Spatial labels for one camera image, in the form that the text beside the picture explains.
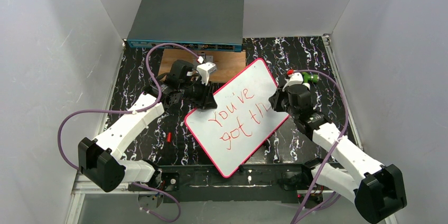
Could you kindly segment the red marker cap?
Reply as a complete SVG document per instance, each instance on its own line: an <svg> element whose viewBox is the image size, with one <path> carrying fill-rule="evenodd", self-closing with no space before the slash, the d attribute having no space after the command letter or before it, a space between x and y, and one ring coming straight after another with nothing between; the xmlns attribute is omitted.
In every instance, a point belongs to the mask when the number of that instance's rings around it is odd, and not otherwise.
<svg viewBox="0 0 448 224"><path fill-rule="evenodd" d="M167 141L168 143L171 142L171 137L172 137L172 133L168 133L168 134L167 134L167 137L166 137L166 141Z"/></svg>

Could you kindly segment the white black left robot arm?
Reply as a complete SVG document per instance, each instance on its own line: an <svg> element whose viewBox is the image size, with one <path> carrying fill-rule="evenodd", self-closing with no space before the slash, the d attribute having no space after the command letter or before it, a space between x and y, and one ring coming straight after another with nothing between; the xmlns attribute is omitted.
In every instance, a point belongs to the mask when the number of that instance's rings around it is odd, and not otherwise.
<svg viewBox="0 0 448 224"><path fill-rule="evenodd" d="M152 121L174 104L186 101L194 108L216 109L210 81L216 69L212 62L194 66L176 60L170 72L156 77L118 121L94 139L80 141L80 172L104 192L116 189L121 183L133 182L158 188L162 184L161 168L150 160L124 160L124 151Z"/></svg>

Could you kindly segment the pink framed whiteboard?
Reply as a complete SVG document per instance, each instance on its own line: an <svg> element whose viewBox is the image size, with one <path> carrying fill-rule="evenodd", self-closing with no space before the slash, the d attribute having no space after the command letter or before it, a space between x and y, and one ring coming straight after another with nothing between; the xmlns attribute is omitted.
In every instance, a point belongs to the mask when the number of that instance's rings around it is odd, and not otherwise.
<svg viewBox="0 0 448 224"><path fill-rule="evenodd" d="M258 58L213 94L215 109L186 115L185 125L222 177L231 177L288 119L268 101L276 89L265 60Z"/></svg>

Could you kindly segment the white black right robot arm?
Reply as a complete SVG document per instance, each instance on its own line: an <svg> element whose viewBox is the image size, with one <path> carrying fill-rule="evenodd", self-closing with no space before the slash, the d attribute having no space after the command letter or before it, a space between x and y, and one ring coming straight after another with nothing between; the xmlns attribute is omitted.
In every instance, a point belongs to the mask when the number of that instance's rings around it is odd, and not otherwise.
<svg viewBox="0 0 448 224"><path fill-rule="evenodd" d="M320 158L302 166L301 180L315 181L351 201L369 223L378 223L407 206L401 170L384 165L357 147L324 114L313 109L304 84L279 87L269 98L274 111L284 111L297 129L334 157L344 171Z"/></svg>

